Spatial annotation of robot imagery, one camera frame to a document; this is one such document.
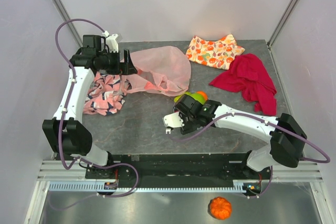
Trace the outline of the green fake apple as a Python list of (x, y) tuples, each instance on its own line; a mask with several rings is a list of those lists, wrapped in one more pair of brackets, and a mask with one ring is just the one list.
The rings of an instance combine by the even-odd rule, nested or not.
[(183, 95), (188, 95), (188, 96), (192, 97), (193, 99), (195, 99), (196, 101), (198, 101), (201, 104), (204, 104), (207, 101), (207, 100), (205, 100), (202, 97), (202, 95), (200, 95), (200, 94), (198, 94), (196, 92), (188, 92), (187, 91), (187, 92), (185, 92), (185, 93), (183, 93), (183, 94), (178, 95), (177, 97), (175, 97), (174, 98), (174, 102), (176, 103), (179, 100), (179, 98), (181, 98)]

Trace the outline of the orange fake orange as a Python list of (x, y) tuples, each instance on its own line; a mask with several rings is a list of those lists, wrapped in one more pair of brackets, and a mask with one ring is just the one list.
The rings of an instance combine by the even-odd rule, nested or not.
[(207, 96), (207, 94), (206, 94), (205, 92), (203, 92), (203, 91), (197, 91), (196, 93), (202, 95), (202, 97), (203, 97), (205, 100), (208, 99), (208, 96)]

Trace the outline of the pink translucent plastic bag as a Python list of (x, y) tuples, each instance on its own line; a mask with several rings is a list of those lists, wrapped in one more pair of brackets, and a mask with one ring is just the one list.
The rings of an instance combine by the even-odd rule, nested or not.
[(164, 46), (130, 53), (138, 73), (123, 76), (127, 94), (147, 92), (176, 97), (189, 88), (191, 64), (178, 48)]

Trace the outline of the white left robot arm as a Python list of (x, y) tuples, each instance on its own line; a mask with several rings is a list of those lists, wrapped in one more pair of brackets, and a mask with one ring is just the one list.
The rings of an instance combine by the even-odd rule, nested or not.
[(61, 160), (66, 156), (97, 165), (97, 173), (111, 178), (115, 173), (111, 154), (93, 143), (82, 124), (89, 88), (100, 70), (117, 76), (136, 74), (129, 50), (119, 52), (119, 34), (84, 35), (83, 46), (68, 60), (69, 77), (62, 101), (52, 119), (44, 120), (43, 132)]

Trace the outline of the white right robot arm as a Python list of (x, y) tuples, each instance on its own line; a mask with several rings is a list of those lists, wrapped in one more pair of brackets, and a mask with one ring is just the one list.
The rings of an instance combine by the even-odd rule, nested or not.
[(174, 113), (166, 116), (164, 123), (167, 128), (179, 128), (182, 134), (212, 126), (242, 132), (266, 142), (264, 147), (249, 151), (240, 166), (241, 174), (248, 179), (276, 164), (296, 168), (307, 138), (290, 114), (283, 113), (280, 117), (255, 115), (190, 92), (174, 99)]

